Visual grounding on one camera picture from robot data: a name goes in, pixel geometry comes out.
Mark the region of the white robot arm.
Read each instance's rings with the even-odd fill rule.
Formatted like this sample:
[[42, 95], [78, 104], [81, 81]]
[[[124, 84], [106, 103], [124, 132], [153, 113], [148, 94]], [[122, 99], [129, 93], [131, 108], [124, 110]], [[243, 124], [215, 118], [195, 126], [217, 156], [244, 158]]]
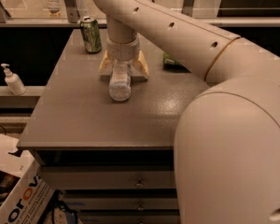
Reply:
[[176, 127], [181, 223], [280, 224], [280, 58], [148, 0], [93, 1], [212, 85]]

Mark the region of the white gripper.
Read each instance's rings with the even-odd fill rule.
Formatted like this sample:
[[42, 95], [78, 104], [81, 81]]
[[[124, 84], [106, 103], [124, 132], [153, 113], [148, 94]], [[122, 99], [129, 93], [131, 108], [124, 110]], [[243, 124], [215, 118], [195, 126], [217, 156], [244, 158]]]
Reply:
[[132, 76], [148, 79], [149, 70], [147, 61], [143, 51], [140, 50], [140, 42], [138, 37], [128, 43], [119, 43], [108, 38], [106, 40], [106, 52], [100, 63], [98, 73], [101, 76], [110, 76], [115, 60], [120, 60], [123, 62], [132, 60]]

